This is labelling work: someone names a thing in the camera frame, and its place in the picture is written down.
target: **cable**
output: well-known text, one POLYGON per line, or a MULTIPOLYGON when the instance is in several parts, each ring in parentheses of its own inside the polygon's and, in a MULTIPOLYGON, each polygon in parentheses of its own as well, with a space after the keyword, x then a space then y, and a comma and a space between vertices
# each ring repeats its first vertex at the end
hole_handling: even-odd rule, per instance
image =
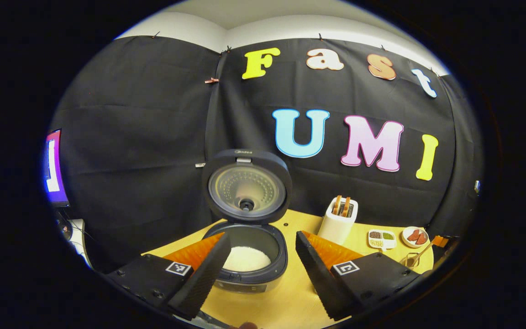
MULTIPOLYGON (((62 209, 62 211, 64 212, 64 216, 65 216, 65 218, 68 218, 68 214, 66 213, 66 210, 62 209)), ((90 239, 92 239, 92 241, 95 241, 97 244, 100 245, 100 243, 99 243, 98 241, 96 241, 96 240, 95 240, 95 239, 94 239, 94 238, 93 238, 88 232, 82 231, 82 230, 80 229, 80 227, 77 227, 76 224, 75 224, 75 225, 72 225, 72 223, 71 223, 71 227, 76 228, 77 230, 81 231, 81 233, 84 233, 84 234, 88 235, 88 236, 90 237, 90 239)))
POLYGON ((74 242, 74 241, 70 241, 70 242, 73 243, 73 244, 80 245, 80 246, 82 247, 82 250, 84 250, 84 246, 83 246, 82 244, 80 244, 80 243, 78 243, 78 242, 74 242))

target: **open lid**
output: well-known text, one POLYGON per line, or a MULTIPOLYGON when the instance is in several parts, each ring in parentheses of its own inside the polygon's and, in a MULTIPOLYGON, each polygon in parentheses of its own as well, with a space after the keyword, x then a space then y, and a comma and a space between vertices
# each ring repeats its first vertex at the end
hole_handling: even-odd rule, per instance
POLYGON ((206 200, 221 218, 261 225, 277 221, 288 209, 292 179, 285 162, 270 152, 224 150, 203 170, 206 200))

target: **spice container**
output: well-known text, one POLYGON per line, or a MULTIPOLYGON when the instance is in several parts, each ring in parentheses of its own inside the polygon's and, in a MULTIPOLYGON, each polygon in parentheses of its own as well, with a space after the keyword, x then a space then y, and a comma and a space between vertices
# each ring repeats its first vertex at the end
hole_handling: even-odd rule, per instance
POLYGON ((397 246, 397 239, 395 233, 391 231, 384 231, 382 229, 371 229, 368 233, 369 246, 371 248, 381 249, 384 252, 387 249, 392 249, 397 246))

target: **red food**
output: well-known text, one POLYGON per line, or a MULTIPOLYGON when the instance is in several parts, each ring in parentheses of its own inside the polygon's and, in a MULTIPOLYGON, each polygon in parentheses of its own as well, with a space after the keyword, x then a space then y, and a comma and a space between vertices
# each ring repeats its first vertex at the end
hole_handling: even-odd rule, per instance
POLYGON ((417 238, 419 238, 419 230, 418 229, 413 231, 413 234, 411 234, 410 236, 407 237, 407 241, 415 241, 415 240, 417 240, 417 238))
POLYGON ((421 233, 419 235, 419 238, 417 238, 417 241, 415 242, 416 245, 422 245, 424 243, 426 243, 427 241, 427 238, 426 238, 426 234, 425 233, 421 233))

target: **blue letter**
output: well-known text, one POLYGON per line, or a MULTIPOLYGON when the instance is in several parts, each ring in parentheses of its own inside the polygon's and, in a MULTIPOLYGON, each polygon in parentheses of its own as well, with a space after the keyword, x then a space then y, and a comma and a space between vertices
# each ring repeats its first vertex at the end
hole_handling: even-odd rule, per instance
POLYGON ((273 111, 275 118, 275 144, 285 155, 292 158, 309 158, 315 156, 324 146, 324 123, 330 113, 324 110, 309 110, 305 116, 311 119, 311 139, 306 145, 297 144, 294 140, 295 121, 299 112, 292 109, 273 111))
POLYGON ((417 79, 419 80, 419 83, 426 94, 433 98, 437 96, 436 91, 430 87, 430 78, 426 77, 426 75, 421 72, 421 69, 412 69, 411 73, 417 75, 417 79))

